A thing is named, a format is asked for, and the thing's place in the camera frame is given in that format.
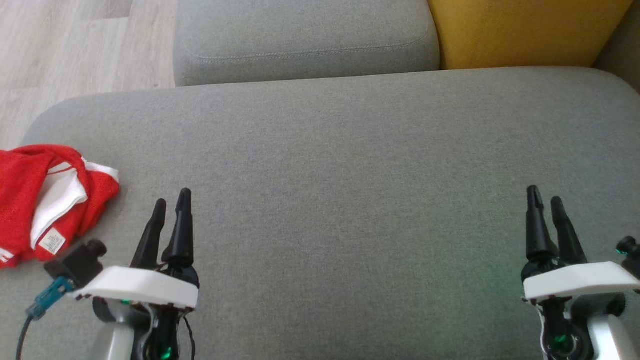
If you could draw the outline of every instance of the fabric upholstery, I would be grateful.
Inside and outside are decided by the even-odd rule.
[[[424,0],[182,0],[178,86],[437,70]]]
[[[563,198],[591,261],[620,262],[618,240],[640,234],[638,138],[622,80],[510,68],[83,97],[24,143],[120,171],[87,236],[106,265],[129,264],[158,197],[173,209],[192,189],[199,359],[538,360],[520,301],[525,189]],[[38,264],[0,272],[2,353],[50,281]],[[99,325],[88,301],[56,304],[24,359],[85,359]]]
[[[595,67],[618,75],[640,92],[640,1],[635,1]]]
[[[590,67],[633,0],[428,0],[443,69]]]

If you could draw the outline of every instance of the black cable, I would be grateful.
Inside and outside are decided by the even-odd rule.
[[[187,317],[184,317],[184,323],[187,325],[187,329],[189,330],[189,337],[191,338],[191,360],[196,359],[196,341],[193,339],[193,330],[191,330],[191,325],[189,325],[189,320]]]
[[[22,359],[22,346],[24,345],[24,338],[27,336],[27,330],[29,330],[29,325],[31,325],[31,321],[33,321],[33,316],[27,316],[27,320],[24,322],[22,326],[22,331],[20,332],[20,337],[18,338],[18,348],[15,350],[15,360]]]

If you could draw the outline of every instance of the red cloth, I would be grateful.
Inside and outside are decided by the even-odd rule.
[[[0,268],[46,261],[97,223],[118,172],[61,145],[0,151]]]

